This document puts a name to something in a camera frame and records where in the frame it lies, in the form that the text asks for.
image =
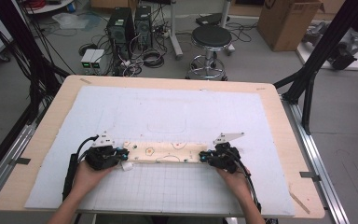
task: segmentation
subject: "floor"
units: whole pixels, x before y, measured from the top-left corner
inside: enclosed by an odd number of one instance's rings
[[[84,4],[79,8],[76,13],[82,14],[87,12],[88,5]],[[60,30],[57,23],[50,18],[54,13],[40,17],[41,26],[46,28],[48,40],[65,62],[76,74],[83,74],[78,49],[91,40],[97,41],[97,35],[103,35],[106,21],[100,17],[83,14],[92,20],[90,27],[85,30]],[[197,27],[194,20],[198,16],[177,19],[177,29],[184,33],[178,36],[185,54],[184,58],[176,61],[172,45],[166,40],[168,52],[164,56],[165,64],[155,69],[144,68],[138,77],[185,77],[188,63],[195,55],[201,53],[201,50],[190,44],[190,37],[186,34]],[[232,17],[230,22],[252,25],[257,19]],[[251,37],[251,42],[235,41],[236,51],[233,54],[218,54],[218,58],[225,64],[228,81],[274,83],[301,68],[301,61],[295,52],[272,52],[256,29],[245,33]],[[245,35],[241,35],[241,38],[249,40]],[[56,53],[52,52],[52,57],[59,67],[68,70]],[[310,116],[311,134],[349,221],[358,223],[358,72],[321,69],[315,81]],[[14,60],[9,63],[0,62],[0,143],[29,104],[28,89],[29,81]],[[287,89],[288,87],[283,87],[278,89],[278,92],[284,93]],[[50,213],[0,212],[0,223],[44,223],[49,216]],[[84,216],[81,222],[91,223],[91,219],[91,215]],[[280,223],[297,222],[298,220],[280,219]],[[323,219],[306,219],[301,220],[301,223],[334,221],[326,213]]]

